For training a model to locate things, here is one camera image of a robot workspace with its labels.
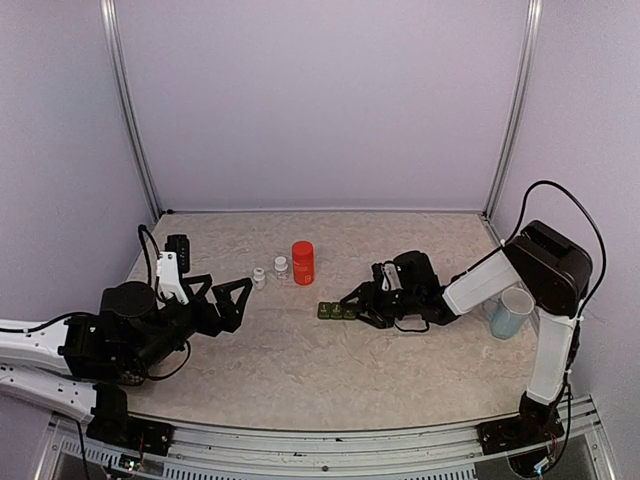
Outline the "green pill organizer box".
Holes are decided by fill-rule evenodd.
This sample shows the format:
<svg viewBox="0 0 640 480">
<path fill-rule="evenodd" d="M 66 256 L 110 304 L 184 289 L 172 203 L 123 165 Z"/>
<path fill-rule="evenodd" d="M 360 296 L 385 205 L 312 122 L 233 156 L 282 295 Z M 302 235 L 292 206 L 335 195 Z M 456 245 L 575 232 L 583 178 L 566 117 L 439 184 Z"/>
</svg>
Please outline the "green pill organizer box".
<svg viewBox="0 0 640 480">
<path fill-rule="evenodd" d="M 317 308 L 317 318 L 320 320 L 355 320 L 356 314 L 344 309 L 339 302 L 320 302 Z"/>
</svg>

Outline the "small white pill bottle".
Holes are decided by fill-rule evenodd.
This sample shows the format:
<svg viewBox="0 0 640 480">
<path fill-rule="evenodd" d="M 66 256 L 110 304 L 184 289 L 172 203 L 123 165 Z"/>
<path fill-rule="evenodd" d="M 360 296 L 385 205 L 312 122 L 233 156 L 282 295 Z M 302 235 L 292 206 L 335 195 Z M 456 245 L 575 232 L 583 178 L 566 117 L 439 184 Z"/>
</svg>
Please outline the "small white pill bottle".
<svg viewBox="0 0 640 480">
<path fill-rule="evenodd" d="M 278 256 L 274 259 L 274 270 L 279 279 L 286 279 L 289 275 L 289 263 L 286 257 Z"/>
</svg>

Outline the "red cylindrical can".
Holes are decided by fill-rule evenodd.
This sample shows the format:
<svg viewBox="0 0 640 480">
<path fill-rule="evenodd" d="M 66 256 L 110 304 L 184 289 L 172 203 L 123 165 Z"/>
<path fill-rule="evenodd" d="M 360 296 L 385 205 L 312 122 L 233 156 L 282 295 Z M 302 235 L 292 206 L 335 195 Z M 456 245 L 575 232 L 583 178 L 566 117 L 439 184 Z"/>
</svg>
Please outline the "red cylindrical can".
<svg viewBox="0 0 640 480">
<path fill-rule="evenodd" d="M 308 241 L 297 241 L 292 245 L 294 281 L 301 286 L 311 285 L 314 281 L 314 247 Z"/>
</svg>

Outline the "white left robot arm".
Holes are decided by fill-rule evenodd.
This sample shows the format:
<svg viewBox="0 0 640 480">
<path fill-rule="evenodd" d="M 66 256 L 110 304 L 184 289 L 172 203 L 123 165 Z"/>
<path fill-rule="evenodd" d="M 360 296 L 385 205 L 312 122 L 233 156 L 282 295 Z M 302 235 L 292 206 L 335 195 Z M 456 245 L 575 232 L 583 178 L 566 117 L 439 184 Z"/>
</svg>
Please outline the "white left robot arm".
<svg viewBox="0 0 640 480">
<path fill-rule="evenodd" d="M 157 303 L 141 281 L 103 292 L 100 310 L 48 322 L 1 323 L 1 384 L 21 398 L 87 426 L 88 437 L 125 448 L 167 446 L 170 425 L 128 412 L 124 386 L 160 377 L 153 368 L 176 351 L 190 352 L 194 334 L 215 337 L 241 325 L 253 282 L 215 285 L 208 275 L 181 282 L 186 300 Z"/>
</svg>

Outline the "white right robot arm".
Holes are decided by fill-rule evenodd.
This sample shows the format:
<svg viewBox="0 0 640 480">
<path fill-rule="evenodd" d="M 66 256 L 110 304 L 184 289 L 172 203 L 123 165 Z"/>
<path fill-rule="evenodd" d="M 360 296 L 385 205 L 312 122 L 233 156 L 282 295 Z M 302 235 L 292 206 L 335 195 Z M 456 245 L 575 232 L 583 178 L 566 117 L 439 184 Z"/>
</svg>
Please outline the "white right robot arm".
<svg viewBox="0 0 640 480">
<path fill-rule="evenodd" d="M 378 329 L 393 328 L 407 316 L 445 326 L 486 301 L 523 287 L 539 318 L 538 344 L 521 401 L 531 406 L 515 416 L 511 433 L 518 442 L 531 444 L 549 429 L 550 414 L 543 406 L 555 403 L 563 390 L 593 270 L 582 247 L 534 220 L 447 285 L 440 284 L 428 255 L 417 250 L 375 263 L 371 270 L 372 280 L 343 297 L 340 305 Z"/>
</svg>

